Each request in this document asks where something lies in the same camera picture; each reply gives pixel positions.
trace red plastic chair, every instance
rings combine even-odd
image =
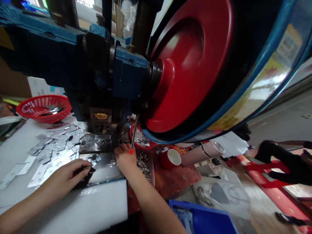
[[[263,186],[266,189],[267,188],[268,189],[280,188],[280,187],[283,187],[283,186],[291,185],[291,184],[288,184],[288,183],[285,183],[285,182],[282,182],[282,181],[279,181],[279,180],[274,180],[273,182],[271,182],[271,181],[268,181],[265,177],[262,176],[262,173],[265,172],[264,170],[273,169],[273,168],[279,168],[279,169],[281,169],[285,173],[289,173],[290,172],[288,167],[281,161],[273,161],[272,163],[261,164],[261,165],[252,163],[252,165],[246,165],[245,166],[245,169],[247,171],[257,171],[260,174],[261,178],[264,181],[264,183],[261,183],[260,185]]]

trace black pants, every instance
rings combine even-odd
[[[281,146],[268,141],[261,143],[255,159],[264,163],[271,163],[271,156],[281,160],[289,168],[290,173],[278,173],[271,171],[270,177],[289,184],[312,185],[312,171],[301,160],[300,155],[295,155]]]

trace red plastic basket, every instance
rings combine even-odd
[[[137,128],[140,130],[140,132],[142,132],[142,129],[141,129],[141,127],[140,127],[140,124],[137,125]],[[134,132],[134,124],[132,124],[132,126],[131,126],[131,128],[130,128],[130,139],[131,139],[131,140],[132,140],[132,138],[133,138],[133,132]],[[153,141],[151,141],[151,140],[150,140],[149,142],[150,142],[150,144],[149,144],[148,147],[143,147],[143,146],[137,144],[136,142],[134,142],[134,145],[135,145],[136,147],[138,147],[138,148],[141,148],[141,149],[152,149],[152,148],[154,148],[154,147],[157,145],[157,143],[155,143],[155,142],[153,142]]]
[[[65,110],[57,113],[55,115],[40,116],[42,114],[48,113],[48,109],[44,106],[49,105],[61,105]],[[51,124],[64,119],[71,112],[71,105],[69,104],[68,98],[61,95],[42,95],[37,97],[29,98],[21,102],[16,111],[21,116],[33,119],[39,123]]]

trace yellow label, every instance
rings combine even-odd
[[[2,26],[0,26],[0,46],[15,51],[9,35]]]
[[[106,120],[108,118],[107,114],[105,113],[95,113],[94,115],[97,119],[100,120]]]
[[[241,98],[209,130],[226,131],[254,113],[274,93],[291,71],[302,39],[289,24],[284,36],[262,71]]]

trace white table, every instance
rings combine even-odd
[[[71,115],[64,120],[84,129]],[[45,134],[47,125],[28,120],[11,138],[0,146],[0,180],[26,153],[38,143],[35,138]],[[18,175],[0,190],[0,214],[29,196],[34,188],[27,188],[39,166],[35,161],[25,175]],[[21,233],[97,233],[128,218],[126,180],[91,186],[70,192],[64,199],[26,225]]]

